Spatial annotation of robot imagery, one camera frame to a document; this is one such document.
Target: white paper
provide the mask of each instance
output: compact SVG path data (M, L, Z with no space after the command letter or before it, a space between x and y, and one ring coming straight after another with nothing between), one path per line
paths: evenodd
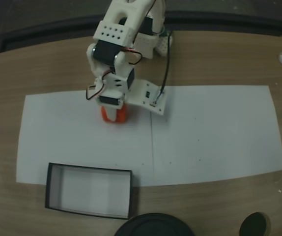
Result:
M155 185L282 170L282 144L267 86L171 87L152 116Z
M128 217L129 173L101 170L63 171L60 206L70 211Z
M46 184L49 162L129 169L134 186L282 170L267 86L171 87L168 96L164 116L130 106L125 124L103 122L84 91L26 96L17 181Z
M105 123L84 91L28 95L19 138L17 182L46 184L49 162L132 170L153 184L150 113L130 109L125 124Z

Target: open box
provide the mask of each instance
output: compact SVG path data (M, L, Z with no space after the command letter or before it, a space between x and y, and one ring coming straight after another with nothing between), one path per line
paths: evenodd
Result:
M45 208L129 219L132 171L49 163Z

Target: cable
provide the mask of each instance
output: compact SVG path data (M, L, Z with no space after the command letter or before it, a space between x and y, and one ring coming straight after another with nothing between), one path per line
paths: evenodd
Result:
M170 60L170 37L172 35L172 31L169 33L168 35L168 39L167 39L167 64L166 64L166 70L165 70L165 76L164 76L164 80L162 83L162 87L160 90L160 94L157 96L155 103L157 102L157 100L160 98L160 96L163 94L164 92L164 88L166 85L166 80L167 80L167 75L169 74L169 60Z
M163 25L161 32L156 33L156 32L153 32L153 31L152 31L152 33L158 35L158 34L164 33L164 31L165 31L165 26Z
M151 5L150 9L147 11L145 17L150 13L150 11L152 10L155 3L156 3L156 0L153 1L152 5Z
M92 98L94 98L96 95L98 95L98 94L100 94L102 91L103 91L103 89L104 89L104 77L106 76L106 75L108 75L109 73L111 73L113 70L111 70L111 69L109 69L109 70L107 70L103 75L102 75L102 83L103 83L103 85L102 85L102 87L100 88L100 90L98 90L98 92L96 92L95 94L93 94L91 97L87 97L87 91L88 91L88 89L89 88L95 88L96 86L95 85L91 85L91 86L89 86L89 87L87 87L87 89L86 89L86 93L85 93L85 97L86 97L86 99L89 101L89 100L91 100Z
M140 58L139 58L139 60L138 60L137 62L135 62L135 63L130 62L130 63L129 63L129 64L131 64L131 65L136 65L136 64L138 64L138 63L143 59L142 53L140 53L140 52L138 52L138 51L136 51L136 50L134 50L134 49L132 49L132 48L124 48L123 51L124 51L124 52L136 53L136 54L139 54L139 55L140 55Z

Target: black wire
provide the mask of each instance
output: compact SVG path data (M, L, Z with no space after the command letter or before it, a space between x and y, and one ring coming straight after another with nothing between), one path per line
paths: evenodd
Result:
M143 55L142 55L142 53L140 53L140 52L131 52L131 53L136 53L136 54L139 54L140 55L140 59L137 61L137 62L135 62L135 63L129 63L129 64L131 64L131 65L136 65L136 64L138 64L142 59L143 59Z
M166 80L167 80L167 75L169 74L169 60L170 60L170 44L169 43L170 43L171 35L172 35L172 31L169 33L168 39L167 39L167 64L166 64L165 76L164 76L164 80L163 80L163 83L162 83L160 95L164 91L164 88L165 88L165 85L166 85Z
M104 79L104 77L106 76L106 75L108 75L109 73L111 73L112 72L112 70L110 69L109 71L107 71L103 76L102 76L102 81L103 81L103 79ZM98 95L102 90L103 90L103 88L104 88L104 84L102 85L102 87L101 87L101 89L100 90L98 90L98 92L96 92L95 94L93 94L91 97L87 97L87 91L88 91L88 89L86 89L86 92L85 92L85 97L86 97L86 99L87 100L91 100L93 97L95 97L96 95Z

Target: white paper sheet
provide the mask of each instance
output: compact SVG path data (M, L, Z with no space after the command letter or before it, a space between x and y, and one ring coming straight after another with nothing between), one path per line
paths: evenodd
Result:
M153 184L150 113L130 110L125 124L103 122L84 91L26 96L17 160L17 182L46 184L49 162L126 169L134 184Z
M172 87L152 116L155 184L184 184L282 170L282 144L267 86Z
M45 184L48 162L129 169L134 186L282 170L267 86L172 87L163 117L135 108L125 124L104 123L84 98L84 91L26 96L18 182Z

